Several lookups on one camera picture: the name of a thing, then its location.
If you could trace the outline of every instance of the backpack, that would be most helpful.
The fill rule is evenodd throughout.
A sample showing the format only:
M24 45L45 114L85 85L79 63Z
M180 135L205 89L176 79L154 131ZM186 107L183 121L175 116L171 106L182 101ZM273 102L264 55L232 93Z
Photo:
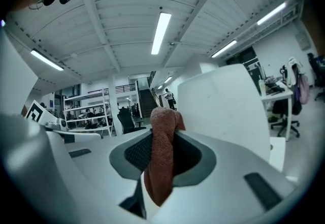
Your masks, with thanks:
M310 90L308 84L308 78L306 75L300 74L298 76L298 88L300 91L299 101L301 104L305 105L308 103L310 98Z

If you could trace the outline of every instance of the office chair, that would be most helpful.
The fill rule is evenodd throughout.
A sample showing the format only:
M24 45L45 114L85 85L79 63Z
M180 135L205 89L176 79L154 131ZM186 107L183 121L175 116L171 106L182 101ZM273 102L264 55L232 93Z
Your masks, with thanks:
M293 115L299 115L299 113L301 111L301 108L302 108L301 104L299 106L299 104L294 102L294 105L292 107L292 114ZM281 117L283 117L284 115L288 116L288 100L276 101L274 103L272 112L274 114L281 114ZM279 131L279 133L277 135L277 137L281 137L281 133L283 132L284 129L286 129L287 124L288 124L288 120L287 120L287 117L285 117L285 118L282 119L282 122L271 124L270 127L271 127L271 129L273 129L273 127L275 127L275 126L281 126L281 129L280 129L280 131ZM296 133L296 137L298 138L298 137L300 137L300 133L293 126L293 124L297 124L297 127L299 127L300 123L299 123L299 121L296 120L296 121L291 121L291 125L290 125L290 129Z
M311 68L313 69L314 74L316 75L316 79L315 79L315 85L318 87L323 87L323 91L318 93L315 97L315 101L317 101L317 99L319 97L325 97L325 72L322 72L321 69L319 68L319 65L317 63L317 58L314 58L314 55L312 53L308 53L308 60L310 63Z
M117 114L118 120L120 120L123 127L123 134L132 133L138 130L146 129L146 127L135 127L132 121L130 113Z

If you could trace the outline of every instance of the fluorescent light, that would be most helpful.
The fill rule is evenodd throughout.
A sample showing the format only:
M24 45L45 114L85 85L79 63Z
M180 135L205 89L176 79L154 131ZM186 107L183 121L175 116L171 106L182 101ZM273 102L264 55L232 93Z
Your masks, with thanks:
M167 82L169 82L169 81L171 80L171 78L172 78L172 77L168 77L168 79L167 79L167 80L165 80L165 82L164 82L164 83L167 83Z
M220 53L226 51L227 49L229 49L230 47L232 47L233 45L235 45L237 43L236 40L233 40L232 42L230 42L229 44L227 44L226 46L224 46L221 50L217 51L215 54L212 55L212 58L218 56Z
M49 66L52 66L53 68L57 69L58 71L64 70L62 67L56 65L55 63L51 62L48 58L40 54L36 49L33 49L30 53L34 55L36 58L48 64Z
M271 11L270 13L268 13L266 16L264 16L262 19L257 21L257 25L261 25L262 23L264 23L266 20L270 19L272 16L274 16L276 13L280 12L281 10L283 10L286 7L286 3L283 3L281 5L279 5L276 9L274 9L273 11Z
M160 13L157 29L156 29L156 34L154 36L153 40L153 45L152 45L152 50L151 54L158 54L159 49L161 46L161 43L163 42L163 38L169 23L169 20L171 19L172 15L171 14L166 14L166 13Z

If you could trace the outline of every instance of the white desk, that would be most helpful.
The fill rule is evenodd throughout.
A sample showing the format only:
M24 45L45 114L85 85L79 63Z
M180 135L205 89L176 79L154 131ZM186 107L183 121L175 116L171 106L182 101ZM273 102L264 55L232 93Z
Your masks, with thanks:
M269 101L288 99L288 118L287 118L288 124L286 127L286 133L285 133L285 140L288 141L289 136L290 136L291 118L293 115L293 102L292 102L292 98L291 98L291 96L293 95L293 92L286 85L284 85L281 81L278 81L276 84L279 85L281 88L284 88L285 92L261 96L261 100L263 103L266 103Z

